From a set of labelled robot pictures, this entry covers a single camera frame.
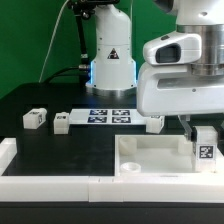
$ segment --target small white block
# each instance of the small white block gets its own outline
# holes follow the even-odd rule
[[[54,118],[54,134],[68,134],[69,113],[57,113]]]
[[[146,132],[159,134],[163,129],[165,116],[151,116],[146,119]]]
[[[23,116],[23,127],[25,129],[37,129],[46,121],[47,110],[44,108],[32,109]]]

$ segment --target rectangular white block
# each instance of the rectangular white block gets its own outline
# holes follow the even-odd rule
[[[25,129],[37,129],[46,121],[47,110],[44,108],[32,109],[23,116],[23,127]]]
[[[54,134],[68,134],[69,113],[57,113],[54,118]]]

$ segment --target cable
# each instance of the cable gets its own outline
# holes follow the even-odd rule
[[[59,25],[59,22],[61,20],[61,16],[62,16],[62,13],[64,11],[64,8],[66,7],[68,2],[69,2],[69,0],[65,1],[65,3],[63,4],[63,6],[62,6],[62,8],[61,8],[61,10],[60,10],[60,12],[58,14],[58,18],[56,20],[56,24],[55,24],[54,31],[53,31],[53,34],[52,34],[52,37],[51,37],[51,41],[50,41],[50,45],[49,45],[49,48],[48,48],[48,52],[47,52],[47,55],[45,57],[44,64],[43,64],[43,67],[42,67],[42,70],[41,70],[39,83],[41,82],[41,80],[43,78],[43,74],[44,74],[45,67],[47,65],[47,61],[48,61],[48,58],[49,58],[49,55],[50,55],[50,52],[51,52],[51,48],[52,48],[52,45],[53,45],[53,42],[54,42],[54,39],[55,39],[55,35],[56,35],[57,29],[58,29],[58,25]]]
[[[44,81],[44,83],[49,83],[52,79],[59,77],[59,76],[74,76],[72,74],[63,74],[63,73],[67,72],[67,71],[71,71],[71,70],[78,70],[78,69],[79,69],[79,67],[69,67],[69,68],[61,69],[60,71],[55,72],[51,77],[47,78]]]

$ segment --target white platform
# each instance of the white platform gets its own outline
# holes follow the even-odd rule
[[[132,136],[137,151],[127,156],[119,153],[121,137],[116,136],[114,177],[1,176],[0,201],[224,203],[224,173],[195,173],[189,147],[186,154],[178,152],[183,136]],[[0,145],[0,161],[7,161],[1,163],[2,172],[15,153],[15,139],[5,139]],[[217,161],[224,163],[221,154]],[[121,172],[129,162],[138,163],[141,171]]]
[[[136,109],[73,109],[69,124],[142,125],[146,118]]]

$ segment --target white block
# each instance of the white block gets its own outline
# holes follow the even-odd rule
[[[5,172],[16,153],[16,139],[5,138],[0,144],[0,176]]]
[[[44,108],[32,109],[23,116],[23,127],[25,129],[37,129],[46,121],[47,110]]]
[[[216,171],[218,133],[211,126],[196,126],[197,142],[194,143],[192,165],[196,172]]]
[[[146,132],[159,134],[163,129],[165,116],[150,116],[146,119]]]
[[[69,113],[57,113],[54,118],[54,134],[68,134]]]

